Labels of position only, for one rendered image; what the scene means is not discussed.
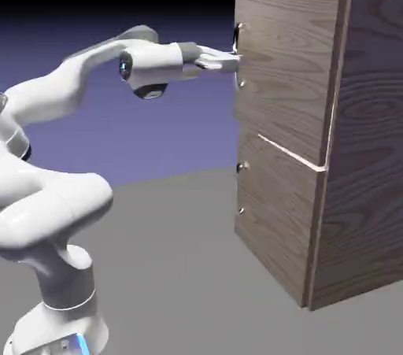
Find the tall wooden cabinet door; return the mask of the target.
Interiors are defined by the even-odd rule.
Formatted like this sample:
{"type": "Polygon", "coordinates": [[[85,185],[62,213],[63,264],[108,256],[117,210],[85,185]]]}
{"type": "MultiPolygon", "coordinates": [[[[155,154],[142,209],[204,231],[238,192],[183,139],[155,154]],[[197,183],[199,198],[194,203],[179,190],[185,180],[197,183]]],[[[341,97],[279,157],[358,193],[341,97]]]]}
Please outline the tall wooden cabinet door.
{"type": "Polygon", "coordinates": [[[325,163],[339,0],[235,0],[237,119],[315,166],[325,163]]]}

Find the short wooden cabinet door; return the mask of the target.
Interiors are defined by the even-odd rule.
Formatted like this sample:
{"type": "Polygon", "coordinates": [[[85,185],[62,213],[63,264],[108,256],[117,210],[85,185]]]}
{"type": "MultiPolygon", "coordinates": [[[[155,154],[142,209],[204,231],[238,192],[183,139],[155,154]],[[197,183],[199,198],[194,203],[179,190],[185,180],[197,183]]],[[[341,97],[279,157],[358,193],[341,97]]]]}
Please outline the short wooden cabinet door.
{"type": "Polygon", "coordinates": [[[301,307],[308,301],[313,239],[326,172],[246,128],[238,132],[235,232],[301,307]]]}

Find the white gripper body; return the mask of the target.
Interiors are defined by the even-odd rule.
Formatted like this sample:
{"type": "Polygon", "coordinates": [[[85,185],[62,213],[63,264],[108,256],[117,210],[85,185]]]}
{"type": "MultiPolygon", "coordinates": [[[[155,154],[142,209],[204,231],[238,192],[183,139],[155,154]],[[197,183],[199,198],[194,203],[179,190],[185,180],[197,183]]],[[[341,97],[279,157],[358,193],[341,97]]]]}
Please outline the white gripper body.
{"type": "Polygon", "coordinates": [[[232,52],[224,52],[207,46],[198,46],[201,53],[194,64],[201,69],[223,73],[236,73],[241,56],[232,52]]]}

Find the wooden cabinet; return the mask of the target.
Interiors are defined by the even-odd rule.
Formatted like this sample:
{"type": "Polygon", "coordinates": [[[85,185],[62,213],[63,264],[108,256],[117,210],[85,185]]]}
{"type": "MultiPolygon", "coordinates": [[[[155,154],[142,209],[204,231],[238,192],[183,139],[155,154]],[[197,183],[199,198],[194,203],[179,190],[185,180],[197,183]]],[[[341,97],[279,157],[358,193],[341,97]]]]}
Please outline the wooden cabinet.
{"type": "Polygon", "coordinates": [[[403,280],[403,0],[338,8],[310,310],[403,280]]]}

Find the long curved metal handle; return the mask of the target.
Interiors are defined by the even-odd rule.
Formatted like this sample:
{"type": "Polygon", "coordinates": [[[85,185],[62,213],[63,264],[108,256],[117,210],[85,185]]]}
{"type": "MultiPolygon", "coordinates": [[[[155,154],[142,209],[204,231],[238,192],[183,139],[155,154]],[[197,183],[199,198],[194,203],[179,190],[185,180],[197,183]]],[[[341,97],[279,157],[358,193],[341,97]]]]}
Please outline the long curved metal handle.
{"type": "MultiPolygon", "coordinates": [[[[241,33],[241,30],[244,28],[244,24],[242,22],[237,22],[234,28],[233,40],[232,40],[232,51],[231,53],[235,56],[238,56],[238,40],[241,33]]],[[[240,90],[244,85],[244,80],[238,75],[238,70],[234,73],[234,81],[235,88],[240,90]]]]}

